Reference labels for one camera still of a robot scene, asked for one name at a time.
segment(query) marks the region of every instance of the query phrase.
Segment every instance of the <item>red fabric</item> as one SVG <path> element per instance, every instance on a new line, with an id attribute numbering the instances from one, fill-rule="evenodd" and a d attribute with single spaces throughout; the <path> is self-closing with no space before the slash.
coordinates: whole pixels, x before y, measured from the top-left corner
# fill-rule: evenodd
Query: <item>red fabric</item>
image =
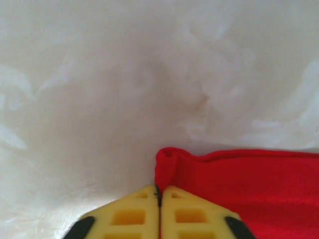
<path id="1" fill-rule="evenodd" d="M 319 154 L 163 148 L 155 182 L 237 212 L 259 239 L 319 239 Z"/>

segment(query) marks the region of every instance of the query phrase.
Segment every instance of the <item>black tip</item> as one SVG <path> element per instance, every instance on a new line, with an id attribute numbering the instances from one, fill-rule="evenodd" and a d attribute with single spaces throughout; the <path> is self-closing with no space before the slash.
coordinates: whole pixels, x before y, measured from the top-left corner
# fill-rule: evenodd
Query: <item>black tip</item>
<path id="1" fill-rule="evenodd" d="M 94 217 L 86 217 L 77 221 L 63 239 L 84 239 L 94 223 Z"/>
<path id="2" fill-rule="evenodd" d="M 225 217 L 225 221 L 237 239 L 257 239 L 242 221 L 233 217 Z"/>
<path id="3" fill-rule="evenodd" d="M 159 207 L 161 207 L 161 193 L 160 193 L 160 189 L 159 187 L 155 184 L 155 187 L 156 187 L 156 193 L 155 195 L 157 196 L 158 198 L 158 202 L 159 202 Z"/>

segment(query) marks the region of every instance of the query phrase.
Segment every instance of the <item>yellow plastic part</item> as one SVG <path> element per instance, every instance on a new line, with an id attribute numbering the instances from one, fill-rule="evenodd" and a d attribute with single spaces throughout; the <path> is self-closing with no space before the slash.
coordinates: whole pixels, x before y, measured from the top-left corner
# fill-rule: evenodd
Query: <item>yellow plastic part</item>
<path id="1" fill-rule="evenodd" d="M 238 214 L 180 188 L 166 188 L 161 206 L 162 239 L 236 239 L 224 218 Z"/>
<path id="2" fill-rule="evenodd" d="M 81 219 L 96 221 L 85 239 L 159 239 L 159 208 L 154 185 L 95 209 Z"/>

